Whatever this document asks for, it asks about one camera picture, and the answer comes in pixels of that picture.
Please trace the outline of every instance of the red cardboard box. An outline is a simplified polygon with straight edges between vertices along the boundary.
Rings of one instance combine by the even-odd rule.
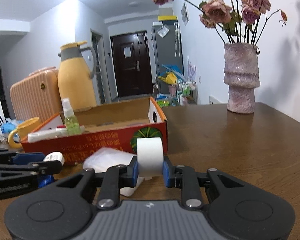
[[[101,147],[136,153],[137,138],[160,137],[164,153],[168,150],[167,118],[152,97],[76,110],[74,113],[86,132],[34,143],[24,138],[21,142],[24,151],[46,155],[62,152],[65,163],[73,165],[83,162]],[[33,132],[56,128],[63,120],[63,113],[55,114]]]

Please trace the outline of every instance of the yellow mug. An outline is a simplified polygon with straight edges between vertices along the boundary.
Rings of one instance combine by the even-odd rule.
[[[28,135],[28,133],[31,133],[35,128],[37,128],[41,124],[39,117],[34,117],[31,119],[28,119],[24,121],[23,123],[19,124],[15,130],[13,130],[11,133],[9,133],[8,136],[8,143],[10,147],[12,148],[21,148],[21,143],[15,143],[13,140],[13,137],[15,134],[19,135],[20,141]]]

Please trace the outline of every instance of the pink textured vase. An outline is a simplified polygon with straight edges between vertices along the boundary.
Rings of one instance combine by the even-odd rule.
[[[260,86],[256,47],[248,43],[225,44],[225,84],[229,85],[228,110],[254,112],[254,89]]]

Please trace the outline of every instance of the spray bottle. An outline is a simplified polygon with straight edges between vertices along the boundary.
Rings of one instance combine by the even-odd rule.
[[[65,126],[69,135],[81,134],[80,125],[77,117],[74,115],[73,109],[70,105],[69,98],[62,100],[63,114],[65,116]]]

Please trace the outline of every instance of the suitcase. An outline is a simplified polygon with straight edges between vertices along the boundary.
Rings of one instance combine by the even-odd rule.
[[[40,117],[41,122],[62,111],[58,88],[58,70],[48,67],[31,73],[10,88],[17,120]]]

